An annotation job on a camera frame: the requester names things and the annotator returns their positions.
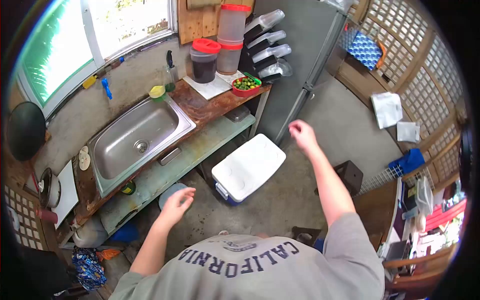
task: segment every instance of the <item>window frame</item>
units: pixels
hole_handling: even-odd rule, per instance
[[[85,29],[85,35],[87,37],[88,45],[90,47],[90,51],[92,52],[93,59],[86,65],[84,65],[82,68],[80,68],[75,74],[71,75],[70,78],[68,78],[62,85],[60,85],[57,90],[50,96],[44,107],[42,107],[40,100],[37,98],[35,92],[29,84],[22,62],[20,60],[17,62],[17,82],[19,89],[26,100],[37,104],[40,109],[42,109],[45,119],[50,119],[51,117],[53,117],[54,112],[56,112],[57,108],[63,103],[63,101],[66,100],[66,98],[71,95],[79,86],[81,86],[85,79],[97,73],[101,68],[109,65],[119,57],[130,53],[138,48],[141,48],[144,45],[150,44],[157,40],[161,40],[167,36],[178,32],[177,1],[167,0],[168,29],[148,36],[139,41],[133,42],[104,59],[102,57],[100,47],[96,39],[93,19],[90,13],[89,1],[93,0],[80,0],[80,9],[82,10],[82,20]]]

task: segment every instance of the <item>dark liquid jar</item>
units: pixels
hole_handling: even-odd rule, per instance
[[[220,51],[220,44],[198,38],[193,41],[190,49],[192,58],[193,80],[200,84],[207,84],[215,79],[216,58]]]

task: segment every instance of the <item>refrigerator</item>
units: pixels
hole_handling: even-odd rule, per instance
[[[256,133],[279,145],[301,107],[306,101],[315,101],[315,92],[338,71],[358,26],[343,11],[318,0],[256,0],[254,14],[275,9],[285,13],[273,30],[287,33],[279,44],[292,48],[284,58],[293,75],[273,82]]]

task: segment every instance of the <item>sink basin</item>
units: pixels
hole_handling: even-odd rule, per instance
[[[170,96],[164,98],[141,101],[88,141],[101,197],[195,128]]]

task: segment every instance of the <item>gray t-shirt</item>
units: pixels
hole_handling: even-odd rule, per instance
[[[384,269],[357,214],[328,230],[324,254],[284,237],[203,240],[157,274],[128,272],[110,299],[381,299]]]

